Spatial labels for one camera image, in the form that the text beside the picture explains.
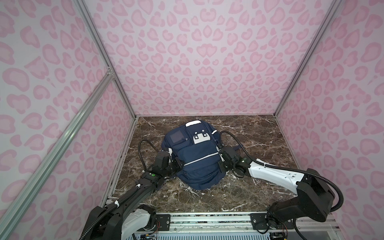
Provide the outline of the navy blue student backpack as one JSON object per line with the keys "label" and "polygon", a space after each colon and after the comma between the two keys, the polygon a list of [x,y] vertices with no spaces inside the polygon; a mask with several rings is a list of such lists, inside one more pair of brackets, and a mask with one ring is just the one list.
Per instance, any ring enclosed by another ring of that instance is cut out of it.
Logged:
{"label": "navy blue student backpack", "polygon": [[162,142],[162,150],[185,162],[177,177],[199,191],[211,188],[225,177],[227,172],[220,168],[222,147],[218,130],[201,120],[171,130]]}

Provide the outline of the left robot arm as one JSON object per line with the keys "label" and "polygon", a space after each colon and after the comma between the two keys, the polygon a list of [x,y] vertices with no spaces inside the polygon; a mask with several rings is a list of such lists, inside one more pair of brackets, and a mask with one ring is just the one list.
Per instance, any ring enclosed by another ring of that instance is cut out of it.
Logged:
{"label": "left robot arm", "polygon": [[134,187],[105,207],[95,207],[89,214],[81,240],[120,240],[123,224],[139,204],[158,190],[166,179],[178,173],[185,162],[160,151],[155,162],[135,181]]}

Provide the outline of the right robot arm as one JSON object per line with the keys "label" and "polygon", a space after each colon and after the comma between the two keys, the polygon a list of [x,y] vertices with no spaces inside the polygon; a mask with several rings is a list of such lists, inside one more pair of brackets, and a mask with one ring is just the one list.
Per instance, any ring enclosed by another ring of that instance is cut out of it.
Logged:
{"label": "right robot arm", "polygon": [[258,231],[276,229],[302,217],[322,223],[329,213],[340,209],[344,203],[341,190],[313,169],[304,171],[270,165],[249,156],[242,157],[229,146],[222,147],[219,153],[226,170],[233,171],[239,177],[271,182],[296,195],[283,202],[274,202],[260,220],[254,221],[254,228]]}

